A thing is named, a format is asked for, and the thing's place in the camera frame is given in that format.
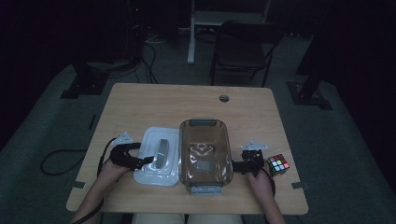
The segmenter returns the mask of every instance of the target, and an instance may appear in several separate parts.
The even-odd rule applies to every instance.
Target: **forearm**
[[[96,180],[91,186],[90,190],[84,198],[84,201],[82,201],[70,223],[74,223],[92,212],[103,200],[106,194],[106,190],[107,187],[102,186],[100,180]],[[99,223],[99,216],[100,213],[98,212],[93,217],[84,222],[84,224]]]
[[[270,224],[284,224],[286,223],[285,219],[283,218],[282,214],[280,213],[279,206],[272,197],[266,197],[264,199],[260,199],[260,204],[262,206],[262,210]]]

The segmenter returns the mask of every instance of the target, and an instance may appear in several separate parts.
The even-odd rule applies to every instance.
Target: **metal stand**
[[[64,91],[61,99],[77,99],[80,95],[101,95],[106,85],[108,73],[92,71],[86,63],[73,63],[77,75]]]
[[[261,21],[265,22],[268,17],[268,11],[271,0],[265,1],[262,13],[242,13],[242,12],[222,12],[222,11],[204,11],[195,10],[195,0],[191,0],[191,24],[190,24],[190,45],[187,58],[188,64],[194,64],[195,58],[195,25],[221,26],[225,21]]]
[[[323,98],[318,89],[319,82],[315,76],[308,77],[305,83],[287,82],[293,102],[296,105],[318,105],[322,110],[332,110],[329,101]]]

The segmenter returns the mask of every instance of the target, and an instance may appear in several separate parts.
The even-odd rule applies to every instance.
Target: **desk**
[[[220,26],[225,21],[262,21],[265,22],[271,0],[265,1],[262,13],[242,13],[242,12],[220,12],[220,11],[204,11],[195,10],[195,1],[191,0],[191,25],[190,25],[190,45],[187,63],[194,63],[195,56],[195,25]]]
[[[219,96],[230,101],[223,103]],[[282,153],[289,170],[275,177],[276,201],[282,214],[301,215],[308,211],[302,189],[293,189],[299,182],[297,168],[277,111],[272,92],[265,88],[218,86],[179,86],[153,84],[114,85],[92,137],[77,181],[84,189],[73,188],[67,209],[76,211],[96,178],[96,169],[106,143],[128,132],[136,142],[143,139],[149,127],[178,128],[191,118],[213,118],[225,122],[233,160],[241,161],[241,146],[250,140],[269,146],[264,158]],[[173,187],[140,185],[128,172],[108,193],[105,212],[184,213],[184,214],[260,214],[245,175],[235,174],[219,196],[193,196],[178,182]]]

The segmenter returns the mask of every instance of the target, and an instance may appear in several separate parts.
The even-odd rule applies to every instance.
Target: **hand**
[[[266,162],[264,170],[269,173],[269,169],[269,165]],[[272,192],[271,179],[265,174],[265,172],[260,170],[256,176],[252,173],[247,173],[247,179],[253,193],[256,195],[256,198],[262,206],[262,210],[268,222],[272,224],[286,223],[275,201],[274,194]]]
[[[130,169],[127,167],[118,166],[114,164],[113,161],[108,160],[103,165],[102,171],[100,172],[96,182],[108,187],[116,182],[120,176],[122,176],[128,170]]]
[[[267,173],[269,173],[269,165],[267,162],[264,165],[264,169],[267,171]],[[268,201],[269,198],[274,198],[271,179],[265,174],[263,170],[260,170],[256,176],[254,176],[252,173],[247,173],[247,179],[251,189],[253,190],[253,193],[256,195],[261,204]]]

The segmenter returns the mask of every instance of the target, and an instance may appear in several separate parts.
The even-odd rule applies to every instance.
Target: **chair leg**
[[[253,79],[254,76],[256,76],[257,71],[259,71],[259,70],[254,71],[253,75],[251,75],[251,77],[250,77],[250,80]]]
[[[270,54],[270,58],[268,59],[268,64],[265,68],[264,78],[262,79],[262,87],[265,86],[265,82],[267,81],[268,72],[270,71],[271,61],[272,61],[272,53]]]
[[[210,82],[211,86],[215,85],[215,70],[216,70],[216,60],[215,57],[213,57],[212,64],[210,65],[210,73],[209,73],[209,75],[212,77]]]

